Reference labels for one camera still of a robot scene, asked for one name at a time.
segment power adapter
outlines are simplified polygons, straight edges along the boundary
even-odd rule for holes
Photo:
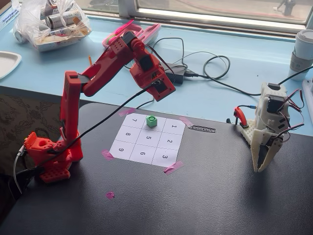
[[[174,78],[172,71],[170,71],[165,64],[161,62],[161,65],[165,69],[166,76],[170,79],[172,83],[175,82],[177,84],[182,84],[184,82],[184,74],[186,72],[186,68],[183,68],[182,65],[167,63],[167,65],[173,70],[175,74],[175,78]]]

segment table surface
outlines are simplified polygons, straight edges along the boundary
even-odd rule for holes
[[[79,131],[115,108],[83,106]],[[270,166],[254,173],[238,126],[190,118],[216,133],[185,127],[178,154],[184,166],[166,175],[160,166],[103,158],[101,150],[110,149],[123,120],[115,114],[82,138],[84,158],[72,165],[69,180],[32,181],[0,235],[313,233],[313,137],[292,134]],[[108,191],[114,199],[105,197]]]
[[[82,72],[89,66],[88,55],[95,61],[104,51],[101,44],[125,20],[113,18],[91,17],[93,32],[81,42],[61,50],[38,53],[30,44],[19,45],[13,38],[11,22],[0,31],[0,50],[18,53],[22,61],[8,76],[0,80],[0,86],[24,89],[45,94],[62,95],[64,72],[74,70]],[[149,24],[137,22],[143,28]],[[185,43],[185,55],[195,51],[209,51],[228,56],[231,60],[230,70],[223,82],[250,93],[259,93],[262,82],[278,83],[285,79],[289,71],[291,52],[294,40],[252,36],[242,33],[217,32],[206,29],[186,28],[163,25],[158,39],[163,37],[181,37]],[[179,40],[163,40],[156,46],[157,52],[166,62],[172,63],[181,58],[181,42]],[[204,62],[212,56],[198,53],[185,58],[189,69],[202,74]],[[216,76],[222,72],[224,64],[215,61],[207,67],[207,71]],[[284,84],[288,94],[301,82],[288,81]],[[186,79],[184,84],[176,86],[177,90],[160,102],[142,107],[146,110],[203,118],[225,122],[231,118],[233,108],[240,104],[257,104],[258,97],[249,97],[212,81],[202,78]],[[82,99],[119,105],[139,91],[129,71],[123,68],[116,77],[93,97],[81,95]],[[149,94],[137,97],[130,107],[151,99]],[[254,119],[253,110],[244,111],[247,118]],[[294,131],[303,135],[313,135],[307,105],[303,108],[305,126]],[[298,124],[302,117],[291,111],[291,124]]]

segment white cup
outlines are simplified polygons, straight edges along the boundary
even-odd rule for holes
[[[311,66],[313,63],[313,30],[304,29],[297,33],[293,55],[291,57],[289,76]],[[292,79],[302,81],[307,72],[303,72]]]

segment green cube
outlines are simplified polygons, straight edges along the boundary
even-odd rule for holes
[[[150,128],[157,126],[157,118],[153,115],[147,116],[146,121]]]

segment paper grid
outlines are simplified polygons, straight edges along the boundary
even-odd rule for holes
[[[169,167],[177,160],[185,124],[156,117],[157,126],[150,128],[146,116],[133,113],[125,117],[110,153],[115,158]]]

